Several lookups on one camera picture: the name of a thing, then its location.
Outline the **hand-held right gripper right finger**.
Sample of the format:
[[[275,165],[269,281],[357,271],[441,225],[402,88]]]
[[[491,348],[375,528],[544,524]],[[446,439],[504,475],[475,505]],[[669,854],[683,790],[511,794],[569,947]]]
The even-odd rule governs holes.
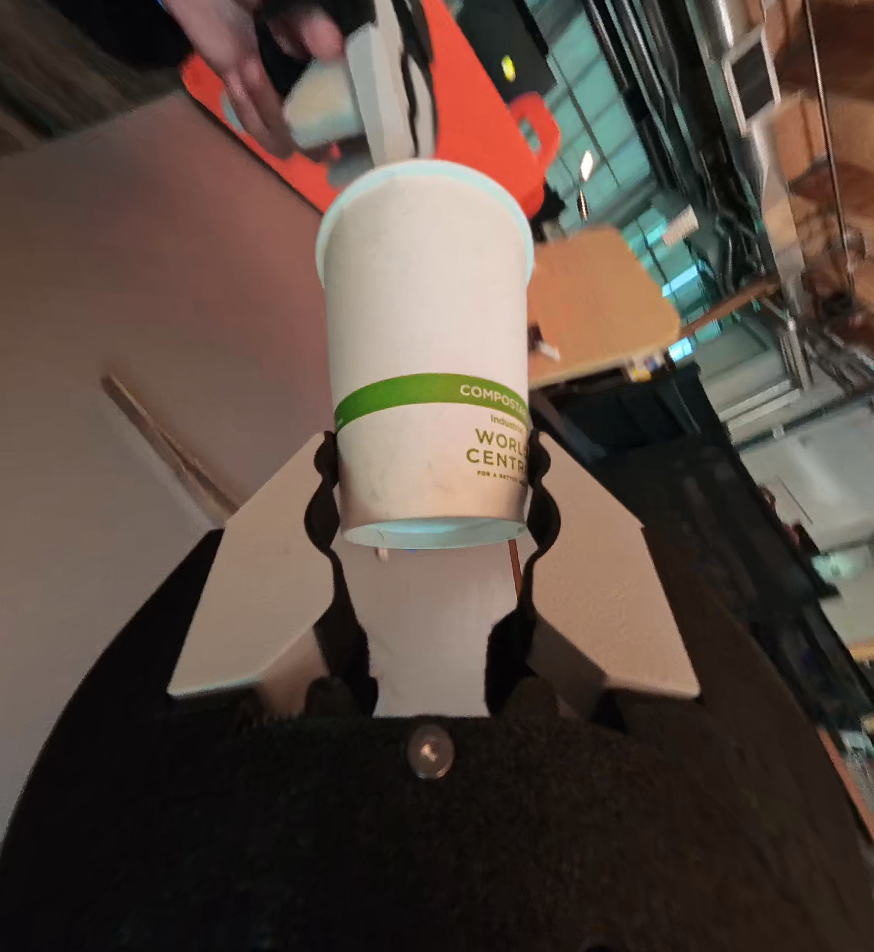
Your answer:
[[[557,707],[596,718],[618,693],[692,703],[699,679],[643,526],[549,435],[528,455],[525,559],[516,606],[487,645],[485,703],[497,715],[526,679]]]

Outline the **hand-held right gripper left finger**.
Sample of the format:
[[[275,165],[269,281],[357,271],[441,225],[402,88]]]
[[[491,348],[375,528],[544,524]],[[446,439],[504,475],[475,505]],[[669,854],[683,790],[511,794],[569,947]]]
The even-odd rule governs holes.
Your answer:
[[[229,518],[168,685],[176,700],[251,691],[279,717],[314,684],[343,684],[373,713],[367,635],[333,544],[336,440],[313,436]]]

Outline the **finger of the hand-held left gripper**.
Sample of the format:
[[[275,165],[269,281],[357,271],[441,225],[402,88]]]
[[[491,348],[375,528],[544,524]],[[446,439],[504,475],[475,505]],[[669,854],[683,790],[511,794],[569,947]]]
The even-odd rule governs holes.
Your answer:
[[[438,105],[434,92],[433,44],[419,1],[395,1],[401,33],[400,69],[407,93],[408,117],[415,154],[434,154],[438,144]]]
[[[348,35],[346,54],[373,169],[416,156],[398,21],[368,20]]]

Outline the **white paper cup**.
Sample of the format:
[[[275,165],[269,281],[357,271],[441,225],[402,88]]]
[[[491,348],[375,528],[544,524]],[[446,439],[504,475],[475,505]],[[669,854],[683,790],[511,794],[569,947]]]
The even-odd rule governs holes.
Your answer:
[[[316,242],[341,530],[384,549],[525,531],[534,243],[516,200],[466,166],[359,177]]]

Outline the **person's left hand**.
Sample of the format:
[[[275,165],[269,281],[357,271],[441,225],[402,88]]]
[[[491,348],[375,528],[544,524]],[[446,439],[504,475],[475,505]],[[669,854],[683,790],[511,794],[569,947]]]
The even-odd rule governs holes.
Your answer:
[[[256,34],[265,2],[169,1],[164,3],[196,54],[224,83],[245,132],[271,155],[287,159],[297,146],[284,102],[269,80]],[[298,60],[334,61],[345,55],[338,25],[318,6],[290,2],[269,28],[279,47]]]

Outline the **orange felt storage bin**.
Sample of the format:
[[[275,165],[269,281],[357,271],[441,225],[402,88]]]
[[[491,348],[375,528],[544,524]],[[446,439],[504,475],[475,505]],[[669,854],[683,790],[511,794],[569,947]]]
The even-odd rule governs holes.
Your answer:
[[[546,173],[560,150],[557,122],[536,92],[504,104],[447,6],[424,1],[422,9],[435,54],[436,157],[488,175],[504,186],[532,219],[543,207]],[[189,55],[180,74],[192,99],[306,203],[320,212],[332,204],[339,190],[330,183],[329,164],[300,154],[280,160],[267,153],[235,125],[227,110],[225,85],[200,56]]]

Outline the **wooden book stand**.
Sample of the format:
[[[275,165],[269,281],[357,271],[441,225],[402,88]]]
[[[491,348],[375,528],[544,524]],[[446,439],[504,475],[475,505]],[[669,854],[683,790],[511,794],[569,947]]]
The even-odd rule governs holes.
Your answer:
[[[530,351],[530,390],[620,368],[681,338],[678,311],[608,225],[536,244],[528,324],[558,353]]]

